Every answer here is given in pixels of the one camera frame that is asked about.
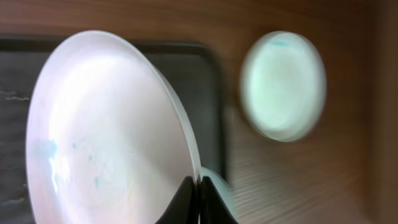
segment small white bowl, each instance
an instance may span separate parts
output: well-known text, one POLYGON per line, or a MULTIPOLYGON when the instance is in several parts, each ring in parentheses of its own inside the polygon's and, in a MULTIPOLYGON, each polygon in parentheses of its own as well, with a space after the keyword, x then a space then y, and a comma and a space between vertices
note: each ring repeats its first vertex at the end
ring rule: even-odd
POLYGON ((45 63, 26 161, 38 224, 153 224, 201 167, 172 87, 129 42, 100 31, 69 37, 45 63))
POLYGON ((325 96, 322 60, 301 35, 272 32, 249 51, 241 72, 241 101, 261 134, 283 142, 302 138, 318 121, 325 96))

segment tray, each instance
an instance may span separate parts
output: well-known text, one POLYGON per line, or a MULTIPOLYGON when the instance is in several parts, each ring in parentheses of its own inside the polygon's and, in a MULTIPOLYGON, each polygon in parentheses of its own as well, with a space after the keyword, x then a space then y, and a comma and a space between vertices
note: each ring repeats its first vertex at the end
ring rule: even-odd
MULTIPOLYGON (((25 173, 30 96, 63 37, 0 36, 0 222, 34 223, 25 173)), ((226 179, 221 69, 202 44, 130 41, 166 77, 192 124, 200 160, 226 179)))

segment white bowl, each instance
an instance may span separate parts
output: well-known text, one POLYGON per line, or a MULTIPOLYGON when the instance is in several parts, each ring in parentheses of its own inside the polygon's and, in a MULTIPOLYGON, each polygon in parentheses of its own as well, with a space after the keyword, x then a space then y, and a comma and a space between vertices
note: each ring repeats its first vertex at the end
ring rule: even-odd
POLYGON ((130 43, 100 31, 68 38, 44 65, 26 160, 38 224, 153 224, 201 167, 171 86, 130 43))
POLYGON ((315 47, 290 32, 259 39, 241 73, 241 99, 252 125, 278 141, 294 141, 316 124, 326 96, 326 75, 315 47))

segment wooden floor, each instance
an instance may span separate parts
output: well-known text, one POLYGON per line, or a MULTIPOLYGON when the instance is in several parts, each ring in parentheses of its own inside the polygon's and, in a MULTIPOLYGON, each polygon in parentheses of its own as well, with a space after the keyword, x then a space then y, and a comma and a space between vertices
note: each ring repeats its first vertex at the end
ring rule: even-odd
POLYGON ((129 39, 194 40, 227 74, 229 170, 241 223, 367 223, 373 0, 0 1, 0 33, 71 35, 100 29, 129 39), (261 138, 238 110, 246 52, 273 30, 304 35, 326 66, 318 126, 301 141, 261 138))

